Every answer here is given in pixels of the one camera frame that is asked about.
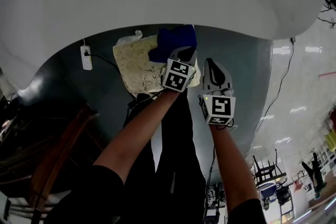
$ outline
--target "beige cloth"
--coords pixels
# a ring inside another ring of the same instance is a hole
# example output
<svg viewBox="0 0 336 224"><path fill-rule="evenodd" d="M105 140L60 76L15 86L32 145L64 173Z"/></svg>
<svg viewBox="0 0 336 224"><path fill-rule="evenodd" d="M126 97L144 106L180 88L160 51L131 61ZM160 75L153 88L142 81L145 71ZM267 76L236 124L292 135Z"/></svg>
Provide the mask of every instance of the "beige cloth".
<svg viewBox="0 0 336 224"><path fill-rule="evenodd" d="M131 43L118 43L113 54L127 90L134 96L138 93L155 93L163 90L161 73L165 63L151 62L148 52L157 48L157 35L141 38ZM201 71L196 61L196 74L188 87L199 85Z"/></svg>

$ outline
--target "person's right arm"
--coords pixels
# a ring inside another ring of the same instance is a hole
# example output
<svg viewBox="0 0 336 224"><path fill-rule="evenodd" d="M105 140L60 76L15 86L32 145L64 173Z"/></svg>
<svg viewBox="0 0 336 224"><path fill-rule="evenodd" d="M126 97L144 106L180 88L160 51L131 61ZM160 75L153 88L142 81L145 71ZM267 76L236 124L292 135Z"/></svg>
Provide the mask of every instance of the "person's right arm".
<svg viewBox="0 0 336 224"><path fill-rule="evenodd" d="M252 173L228 130L217 130L217 125L209 126L223 180L227 211L230 213L242 203L258 199L257 189Z"/></svg>

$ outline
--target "white tiled floor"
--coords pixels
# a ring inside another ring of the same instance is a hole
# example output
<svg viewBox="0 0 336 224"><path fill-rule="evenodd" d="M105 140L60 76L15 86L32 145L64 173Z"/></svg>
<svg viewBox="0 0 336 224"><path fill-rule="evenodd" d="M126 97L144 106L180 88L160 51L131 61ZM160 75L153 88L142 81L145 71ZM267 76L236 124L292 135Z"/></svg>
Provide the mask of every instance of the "white tiled floor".
<svg viewBox="0 0 336 224"><path fill-rule="evenodd" d="M330 10L320 18L330 20L336 13ZM336 28L320 20L296 37L294 56L285 77L278 100L267 112L256 133L249 157L275 160L275 151L281 157L289 177L294 176L302 159L309 157L318 137L325 134L322 122L334 107L336 100ZM274 41L272 72L264 113L276 97L280 80L288 66L291 54L290 40Z"/></svg>

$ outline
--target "black sleeve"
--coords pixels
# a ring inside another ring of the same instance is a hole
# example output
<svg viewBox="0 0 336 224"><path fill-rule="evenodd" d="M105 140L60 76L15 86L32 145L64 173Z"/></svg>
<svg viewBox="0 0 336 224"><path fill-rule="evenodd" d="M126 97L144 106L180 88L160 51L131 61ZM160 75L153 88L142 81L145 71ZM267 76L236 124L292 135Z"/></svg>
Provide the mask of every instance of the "black sleeve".
<svg viewBox="0 0 336 224"><path fill-rule="evenodd" d="M123 182L112 170L94 165L71 193L48 214L51 223L116 223L121 215Z"/></svg>
<svg viewBox="0 0 336 224"><path fill-rule="evenodd" d="M229 214L228 224L236 223L266 224L264 212L258 199L251 199L235 207Z"/></svg>

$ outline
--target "black pants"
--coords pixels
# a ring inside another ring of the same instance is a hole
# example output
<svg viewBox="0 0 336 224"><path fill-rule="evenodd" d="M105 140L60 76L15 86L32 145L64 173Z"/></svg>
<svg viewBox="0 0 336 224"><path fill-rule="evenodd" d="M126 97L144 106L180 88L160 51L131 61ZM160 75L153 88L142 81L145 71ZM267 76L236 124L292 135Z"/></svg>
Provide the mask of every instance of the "black pants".
<svg viewBox="0 0 336 224"><path fill-rule="evenodd" d="M138 101L147 97L139 96ZM151 102L137 105L128 121ZM176 99L161 125L162 153L157 171L149 141L127 177L123 201L128 210L120 223L202 223L205 179L196 157L187 91Z"/></svg>
<svg viewBox="0 0 336 224"><path fill-rule="evenodd" d="M307 171L308 176L310 177L312 182L314 182L314 180L313 180L314 172L318 172L320 170L319 163L317 161L317 155L316 155L315 152L313 153L313 156L314 156L314 160L312 161L313 169L311 169L305 162L302 162L302 166Z"/></svg>

